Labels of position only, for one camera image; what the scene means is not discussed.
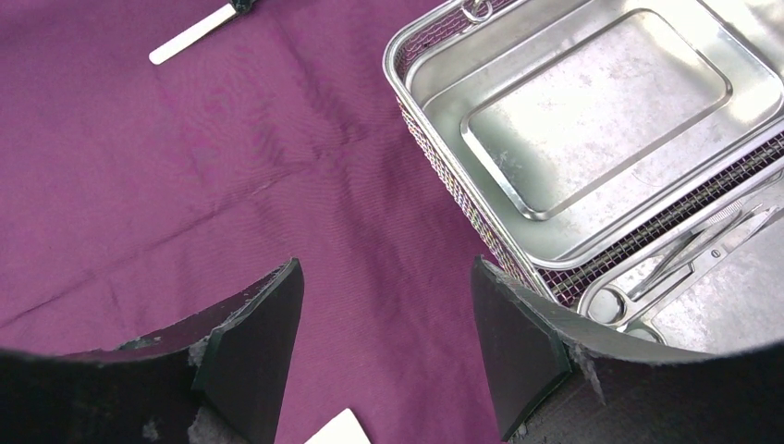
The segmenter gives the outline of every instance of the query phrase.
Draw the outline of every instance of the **purple cloth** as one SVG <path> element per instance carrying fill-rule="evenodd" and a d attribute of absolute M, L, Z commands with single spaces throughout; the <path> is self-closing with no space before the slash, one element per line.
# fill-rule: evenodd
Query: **purple cloth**
<path fill-rule="evenodd" d="M 406 131 L 386 43 L 439 0 L 0 3 L 0 345 L 113 348 L 290 256 L 306 291 L 277 442 L 350 407 L 373 444 L 497 442 L 486 253 Z"/>

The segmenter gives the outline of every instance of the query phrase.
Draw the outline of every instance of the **stainless steel tray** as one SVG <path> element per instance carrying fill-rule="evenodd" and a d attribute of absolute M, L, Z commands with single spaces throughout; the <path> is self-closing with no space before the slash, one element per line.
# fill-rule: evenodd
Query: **stainless steel tray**
<path fill-rule="evenodd" d="M 599 278 L 578 312 L 699 352 L 738 352 L 784 338 L 782 167 L 771 166 L 763 186 L 693 230 L 670 233 L 672 241 L 657 251 L 640 252 Z"/>
<path fill-rule="evenodd" d="M 519 1 L 405 84 L 520 249 L 569 269 L 756 147 L 782 116 L 779 37 L 696 0 Z"/>

